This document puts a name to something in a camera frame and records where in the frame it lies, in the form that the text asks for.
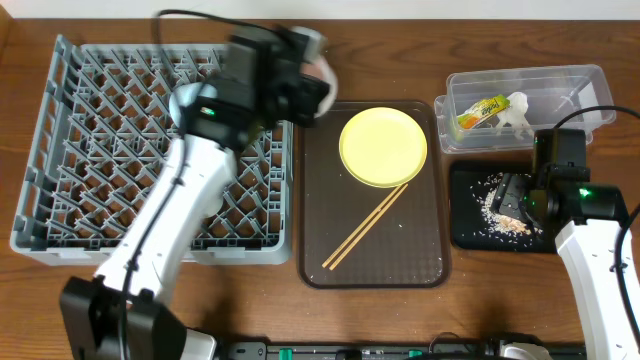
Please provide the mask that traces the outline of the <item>pile of rice scraps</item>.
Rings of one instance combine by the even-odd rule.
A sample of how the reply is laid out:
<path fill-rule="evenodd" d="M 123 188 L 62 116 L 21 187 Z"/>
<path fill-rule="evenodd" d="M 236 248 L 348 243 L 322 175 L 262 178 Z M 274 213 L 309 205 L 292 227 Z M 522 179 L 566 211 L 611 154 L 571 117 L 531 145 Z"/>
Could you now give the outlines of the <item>pile of rice scraps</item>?
<path fill-rule="evenodd" d="M 502 187 L 502 176 L 502 173 L 490 174 L 470 187 L 472 199 L 480 206 L 480 229 L 473 233 L 484 238 L 506 236 L 510 241 L 541 234 L 541 230 L 531 229 L 524 222 L 491 209 L 496 193 Z"/>

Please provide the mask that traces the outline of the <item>white bowl with food scraps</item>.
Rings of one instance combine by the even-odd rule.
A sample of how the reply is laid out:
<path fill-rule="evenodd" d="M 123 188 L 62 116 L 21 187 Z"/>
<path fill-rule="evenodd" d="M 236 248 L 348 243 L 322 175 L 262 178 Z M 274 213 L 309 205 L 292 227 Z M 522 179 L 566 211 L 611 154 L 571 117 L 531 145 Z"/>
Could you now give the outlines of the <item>white bowl with food scraps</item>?
<path fill-rule="evenodd" d="M 301 72 L 322 80 L 329 85 L 329 92 L 319 103 L 318 111 L 315 114 L 315 118 L 320 118 L 331 109 L 336 101 L 338 92 L 337 76 L 324 56 L 319 56 L 313 63 L 305 63 Z"/>

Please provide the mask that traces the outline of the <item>yellow green snack wrapper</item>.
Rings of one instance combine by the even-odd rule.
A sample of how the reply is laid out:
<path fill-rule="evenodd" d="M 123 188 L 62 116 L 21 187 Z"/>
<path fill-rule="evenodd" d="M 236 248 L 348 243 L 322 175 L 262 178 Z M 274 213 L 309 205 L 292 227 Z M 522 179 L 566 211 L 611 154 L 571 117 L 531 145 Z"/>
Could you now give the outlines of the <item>yellow green snack wrapper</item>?
<path fill-rule="evenodd" d="M 476 102 L 461 115 L 458 115 L 456 120 L 462 129 L 473 129 L 506 110 L 509 106 L 510 101 L 504 95 L 497 95 Z"/>

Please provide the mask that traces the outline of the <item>yellow round plate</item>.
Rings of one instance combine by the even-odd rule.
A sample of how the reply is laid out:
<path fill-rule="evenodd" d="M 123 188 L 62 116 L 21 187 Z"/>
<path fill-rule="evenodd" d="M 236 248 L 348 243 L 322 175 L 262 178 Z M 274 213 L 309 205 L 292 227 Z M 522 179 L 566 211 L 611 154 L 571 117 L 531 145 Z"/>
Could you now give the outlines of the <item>yellow round plate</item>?
<path fill-rule="evenodd" d="M 358 181 L 393 188 L 413 179 L 428 156 L 426 134 L 407 113 L 374 107 L 352 116 L 338 141 L 340 159 Z"/>

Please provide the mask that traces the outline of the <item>light blue saucer plate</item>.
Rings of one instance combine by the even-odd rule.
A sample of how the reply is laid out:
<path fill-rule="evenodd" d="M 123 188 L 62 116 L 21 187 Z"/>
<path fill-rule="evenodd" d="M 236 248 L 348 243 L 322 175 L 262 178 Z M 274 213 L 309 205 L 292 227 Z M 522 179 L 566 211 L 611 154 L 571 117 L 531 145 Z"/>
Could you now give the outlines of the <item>light blue saucer plate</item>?
<path fill-rule="evenodd" d="M 191 83 L 177 87 L 169 98 L 169 113 L 177 128 L 181 125 L 182 108 L 190 106 L 198 96 L 215 99 L 217 89 L 203 82 Z"/>

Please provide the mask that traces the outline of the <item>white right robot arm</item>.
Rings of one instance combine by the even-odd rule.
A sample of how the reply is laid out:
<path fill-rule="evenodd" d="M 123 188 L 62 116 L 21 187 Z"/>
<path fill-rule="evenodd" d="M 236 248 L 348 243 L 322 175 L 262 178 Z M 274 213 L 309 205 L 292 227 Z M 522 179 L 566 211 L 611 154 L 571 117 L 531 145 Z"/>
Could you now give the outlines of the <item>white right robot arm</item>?
<path fill-rule="evenodd" d="M 633 215 L 612 185 L 506 173 L 491 211 L 533 228 L 560 256 L 573 289 L 589 359 L 637 359 L 639 295 L 631 238 Z"/>

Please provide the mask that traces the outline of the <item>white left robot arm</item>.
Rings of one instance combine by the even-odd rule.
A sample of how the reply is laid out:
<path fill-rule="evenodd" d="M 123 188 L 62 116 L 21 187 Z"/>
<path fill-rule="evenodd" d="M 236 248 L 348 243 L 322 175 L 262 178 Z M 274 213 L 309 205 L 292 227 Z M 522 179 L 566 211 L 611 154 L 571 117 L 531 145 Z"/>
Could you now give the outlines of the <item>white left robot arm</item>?
<path fill-rule="evenodd" d="M 72 277 L 60 309 L 76 359 L 212 359 L 217 341 L 169 309 L 188 245 L 223 204 L 235 155 L 186 135 L 172 141 L 159 179 L 124 239 L 92 280 Z"/>

